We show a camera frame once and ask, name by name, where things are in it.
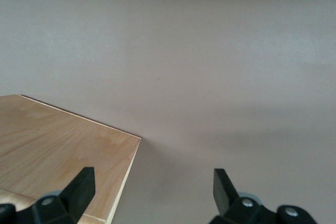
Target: plywood edge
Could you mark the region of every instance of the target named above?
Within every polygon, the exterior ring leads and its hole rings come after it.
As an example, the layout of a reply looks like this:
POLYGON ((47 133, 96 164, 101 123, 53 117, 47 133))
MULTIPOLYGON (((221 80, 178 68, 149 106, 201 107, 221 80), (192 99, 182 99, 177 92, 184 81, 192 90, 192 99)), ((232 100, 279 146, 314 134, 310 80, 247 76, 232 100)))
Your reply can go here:
POLYGON ((35 199, 13 193, 12 191, 0 189, 0 204, 11 203, 17 211, 26 209, 35 202, 35 199))
POLYGON ((87 118, 87 117, 85 117, 85 116, 82 116, 82 115, 79 115, 79 114, 75 114, 75 113, 73 113, 73 112, 70 112, 70 111, 67 111, 67 110, 61 109, 61 108, 59 108, 59 107, 56 107, 56 106, 53 106, 53 105, 51 105, 51 104, 48 104, 48 103, 45 103, 45 102, 42 102, 42 101, 36 100, 36 99, 34 99, 34 98, 31 98, 31 97, 28 97, 28 96, 26 96, 26 95, 24 95, 24 94, 17 94, 17 95, 18 95, 18 96, 20 96, 20 97, 23 97, 23 98, 29 99, 29 100, 31 100, 31 101, 34 101, 34 102, 37 102, 37 103, 43 104, 43 105, 45 105, 45 106, 51 107, 51 108, 53 108, 53 109, 55 109, 55 110, 59 110, 59 111, 62 111, 62 112, 68 113, 68 114, 70 114, 70 115, 74 115, 74 116, 76 116, 76 117, 78 117, 78 118, 82 118, 82 119, 85 119, 85 120, 87 120, 87 121, 90 121, 90 122, 92 122, 92 123, 97 123, 97 124, 99 124, 99 125, 105 126, 105 127, 107 127, 107 128, 113 129, 113 130, 115 130, 115 131, 119 131, 119 132, 122 132, 122 133, 128 134, 128 135, 130 135, 130 136, 134 136, 134 137, 136 137, 136 138, 138 138, 138 139, 141 139, 141 137, 139 137, 139 136, 137 136, 137 135, 134 135, 134 134, 131 134, 131 133, 129 133, 129 132, 126 132, 126 131, 120 130, 120 129, 118 129, 118 128, 115 128, 115 127, 109 126, 109 125, 107 125, 107 124, 104 124, 104 123, 101 123, 101 122, 98 122, 98 121, 92 120, 92 119, 90 119, 90 118, 87 118))
POLYGON ((134 155, 133 155, 133 157, 132 157, 132 161, 131 161, 131 163, 130 163, 130 166, 129 166, 128 169, 127 169, 127 172, 126 172, 126 174, 125 174, 125 177, 124 177, 124 179, 123 179, 123 181, 122 181, 122 184, 121 184, 121 186, 120 186, 119 192, 118 192, 118 194, 117 194, 117 196, 116 196, 116 198, 115 198, 115 201, 114 201, 114 203, 113 203, 113 205, 112 205, 112 208, 111 208, 111 210, 110 210, 110 214, 108 215, 108 217, 107 217, 107 219, 106 219, 106 221, 105 221, 105 224, 110 224, 110 223, 112 223, 112 219, 113 219, 113 216, 114 216, 115 211, 116 211, 116 209, 117 209, 117 206, 118 206, 118 203, 119 203, 119 200, 120 200, 120 197, 121 197, 121 193, 122 193, 122 191, 124 190, 124 186, 125 186, 125 184, 126 184, 126 180, 127 180, 128 175, 129 175, 129 173, 130 173, 130 170, 131 170, 131 167, 132 167, 132 164, 133 164, 135 155, 137 154, 136 152, 138 151, 139 144, 140 144, 140 141, 138 142, 138 145, 137 145, 137 147, 136 147, 136 149, 135 149, 134 155))
POLYGON ((83 214, 82 217, 79 220, 79 224, 104 224, 105 220, 91 216, 91 215, 87 215, 87 214, 83 214))

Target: black robotic claw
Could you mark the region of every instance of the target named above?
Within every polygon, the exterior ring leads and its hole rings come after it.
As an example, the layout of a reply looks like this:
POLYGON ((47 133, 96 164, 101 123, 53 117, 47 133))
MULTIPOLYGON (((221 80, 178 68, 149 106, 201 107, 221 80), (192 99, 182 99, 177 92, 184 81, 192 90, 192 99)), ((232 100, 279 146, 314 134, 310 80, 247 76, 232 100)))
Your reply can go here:
POLYGON ((0 204, 0 224, 75 224, 96 193, 94 168, 85 167, 58 196, 46 196, 16 212, 0 204))
POLYGON ((275 213, 251 198, 240 197, 224 169, 215 169, 214 198, 219 215, 210 224, 317 224, 300 207, 280 206, 275 213))

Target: gray surface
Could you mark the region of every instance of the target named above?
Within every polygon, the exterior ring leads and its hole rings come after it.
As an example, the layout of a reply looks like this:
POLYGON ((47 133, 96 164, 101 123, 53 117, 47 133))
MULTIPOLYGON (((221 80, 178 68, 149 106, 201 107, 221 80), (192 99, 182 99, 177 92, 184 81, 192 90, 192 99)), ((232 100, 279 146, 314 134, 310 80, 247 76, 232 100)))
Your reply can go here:
POLYGON ((143 137, 114 224, 208 223, 215 167, 334 223, 335 16, 336 0, 0 0, 0 95, 143 137))

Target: plywood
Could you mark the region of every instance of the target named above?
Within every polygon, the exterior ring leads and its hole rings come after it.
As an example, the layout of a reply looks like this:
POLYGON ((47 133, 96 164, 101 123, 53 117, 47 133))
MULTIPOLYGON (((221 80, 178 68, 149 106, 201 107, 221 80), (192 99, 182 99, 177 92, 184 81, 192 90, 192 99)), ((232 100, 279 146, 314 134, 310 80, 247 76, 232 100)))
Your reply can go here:
POLYGON ((93 166, 87 216, 111 221, 140 138, 20 95, 0 97, 0 189, 30 199, 93 166))

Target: white backdrop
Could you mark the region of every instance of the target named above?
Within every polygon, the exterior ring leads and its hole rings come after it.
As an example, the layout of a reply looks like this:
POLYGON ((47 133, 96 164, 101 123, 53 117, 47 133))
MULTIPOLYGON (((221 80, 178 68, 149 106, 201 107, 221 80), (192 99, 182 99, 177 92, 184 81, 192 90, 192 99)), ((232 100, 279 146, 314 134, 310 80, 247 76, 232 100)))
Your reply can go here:
POLYGON ((115 224, 208 223, 215 167, 334 223, 335 17, 336 0, 0 0, 0 95, 143 137, 115 224))

